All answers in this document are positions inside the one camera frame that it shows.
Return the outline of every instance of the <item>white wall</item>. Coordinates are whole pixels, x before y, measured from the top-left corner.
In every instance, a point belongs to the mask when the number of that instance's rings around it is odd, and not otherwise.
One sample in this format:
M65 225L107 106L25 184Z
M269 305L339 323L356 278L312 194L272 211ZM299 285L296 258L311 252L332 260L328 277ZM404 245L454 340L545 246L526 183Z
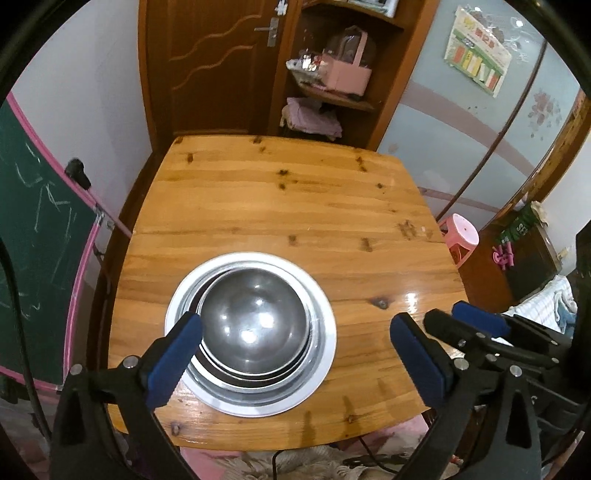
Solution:
M591 135L583 144L570 168L543 201L548 213L548 236L556 252L569 248L563 259L562 274L576 266L575 236L591 220Z
M138 67L138 0L91 0L42 47L12 92L62 165L79 157L115 213L151 153ZM106 248L103 227L98 245ZM87 280L96 279L96 263Z

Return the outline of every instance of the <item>silver basin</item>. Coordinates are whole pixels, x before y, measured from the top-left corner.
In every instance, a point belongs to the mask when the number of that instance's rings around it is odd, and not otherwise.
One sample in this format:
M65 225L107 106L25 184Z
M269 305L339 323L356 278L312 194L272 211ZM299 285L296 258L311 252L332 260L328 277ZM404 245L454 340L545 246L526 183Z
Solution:
M182 380L224 413L262 417L295 407L322 383L335 355L328 299L280 257L239 252L205 262L174 293L165 333L186 311L201 316L203 340Z

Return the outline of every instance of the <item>stool seat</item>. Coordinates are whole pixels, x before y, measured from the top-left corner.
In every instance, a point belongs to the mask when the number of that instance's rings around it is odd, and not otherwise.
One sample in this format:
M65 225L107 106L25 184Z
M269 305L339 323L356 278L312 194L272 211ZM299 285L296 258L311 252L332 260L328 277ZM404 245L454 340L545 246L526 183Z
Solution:
M462 215L452 213L439 222L443 239L452 254L456 266L460 268L478 246L478 231Z

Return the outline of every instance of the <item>wooden table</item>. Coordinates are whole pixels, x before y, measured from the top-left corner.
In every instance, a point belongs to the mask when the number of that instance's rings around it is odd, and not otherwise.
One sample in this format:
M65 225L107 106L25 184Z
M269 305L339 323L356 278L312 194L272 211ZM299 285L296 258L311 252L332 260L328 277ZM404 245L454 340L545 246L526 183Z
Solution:
M117 289L109 366L164 334L179 282L221 254L286 258L320 284L336 317L324 383L285 413L232 417L182 382L156 411L173 442L292 449L397 424L425 410L390 344L394 314L420 321L465 300L437 224L402 164L374 152L275 137L180 137L146 196ZM384 299L387 310L375 307ZM114 425L124 429L116 408Z

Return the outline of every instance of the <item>metal screw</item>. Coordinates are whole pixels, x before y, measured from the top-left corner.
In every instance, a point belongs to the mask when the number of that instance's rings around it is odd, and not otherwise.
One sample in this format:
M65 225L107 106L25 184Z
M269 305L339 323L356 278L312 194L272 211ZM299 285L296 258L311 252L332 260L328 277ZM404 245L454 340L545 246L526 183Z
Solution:
M70 368L70 373L72 375L81 374L82 373L82 365L80 365L80 364L72 365L72 367Z
M520 377L520 376L521 376L521 374L523 373L523 372L521 371L521 368L520 368L520 367L518 367L517 365L511 365L511 366L509 367L509 372L511 372L511 374L512 374L514 377Z
M468 360L466 360L465 358L456 358L453 361L453 366L456 367L458 370L468 370L468 367L470 367L470 363L468 363Z
M138 362L139 362L139 358L137 358L135 355L126 356L123 359L123 366L125 368L133 368L133 367L137 366Z

